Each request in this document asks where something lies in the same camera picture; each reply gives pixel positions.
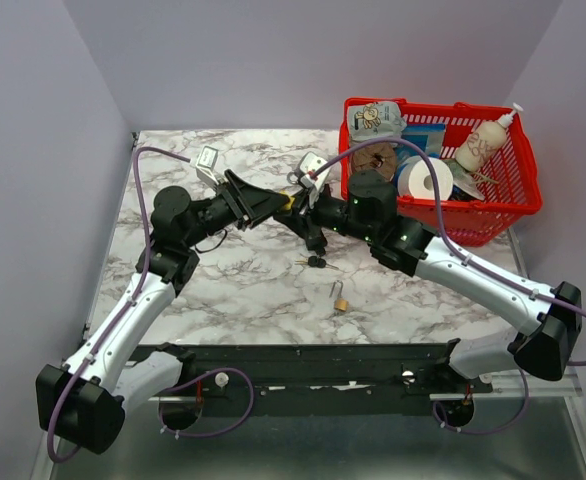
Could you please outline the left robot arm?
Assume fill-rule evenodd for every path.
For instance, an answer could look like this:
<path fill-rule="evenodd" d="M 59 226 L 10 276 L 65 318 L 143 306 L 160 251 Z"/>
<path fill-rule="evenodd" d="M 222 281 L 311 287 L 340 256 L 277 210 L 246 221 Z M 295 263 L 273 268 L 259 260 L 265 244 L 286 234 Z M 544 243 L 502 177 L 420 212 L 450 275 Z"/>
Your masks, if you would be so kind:
<path fill-rule="evenodd" d="M 226 171 L 214 197 L 194 201 L 186 189 L 170 186 L 153 200 L 143 218 L 145 249 L 129 286 L 92 337 L 60 367 L 45 366 L 36 378 L 40 426 L 54 461 L 55 438 L 95 454 L 114 442 L 128 415 L 163 391 L 187 393 L 193 368 L 167 351 L 155 351 L 128 367 L 134 350 L 155 319 L 191 279 L 199 256 L 196 245 L 238 224 L 254 227 L 289 201 Z"/>

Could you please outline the small brass padlock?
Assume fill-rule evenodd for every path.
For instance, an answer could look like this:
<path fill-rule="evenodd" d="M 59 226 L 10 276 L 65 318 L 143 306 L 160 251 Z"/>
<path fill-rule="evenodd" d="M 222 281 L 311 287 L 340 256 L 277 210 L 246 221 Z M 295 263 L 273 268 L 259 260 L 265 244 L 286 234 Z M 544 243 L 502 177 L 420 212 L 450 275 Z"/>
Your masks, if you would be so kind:
<path fill-rule="evenodd" d="M 348 310 L 349 302 L 343 297 L 343 282 L 336 280 L 331 287 L 329 297 L 333 300 L 335 311 L 345 313 Z"/>

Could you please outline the yellow padlock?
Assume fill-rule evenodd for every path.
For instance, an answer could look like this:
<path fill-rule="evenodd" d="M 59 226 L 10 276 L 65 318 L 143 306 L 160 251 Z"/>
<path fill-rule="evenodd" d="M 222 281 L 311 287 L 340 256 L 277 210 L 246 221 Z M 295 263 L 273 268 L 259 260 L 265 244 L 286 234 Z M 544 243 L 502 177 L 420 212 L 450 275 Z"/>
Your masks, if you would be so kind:
<path fill-rule="evenodd" d="M 288 212 L 292 209 L 295 202 L 295 198 L 289 194 L 286 194 L 286 203 L 280 208 L 280 212 Z"/>

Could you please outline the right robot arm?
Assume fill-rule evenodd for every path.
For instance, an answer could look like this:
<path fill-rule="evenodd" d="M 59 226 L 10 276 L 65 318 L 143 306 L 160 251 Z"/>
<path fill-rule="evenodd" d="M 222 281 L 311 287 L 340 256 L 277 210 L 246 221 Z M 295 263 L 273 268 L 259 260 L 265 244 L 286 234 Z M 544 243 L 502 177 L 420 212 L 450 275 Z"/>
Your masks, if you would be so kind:
<path fill-rule="evenodd" d="M 275 220 L 323 253 L 324 230 L 365 241 L 381 265 L 435 282 L 492 311 L 510 325 L 496 334 L 453 340 L 433 379 L 453 392 L 483 374 L 520 368 L 547 381 L 560 380 L 581 331 L 580 290 L 563 282 L 552 288 L 512 274 L 459 246 L 447 247 L 435 229 L 397 211 L 395 189 L 378 172 L 352 175 L 348 198 L 328 189 L 310 199 L 301 190 Z"/>

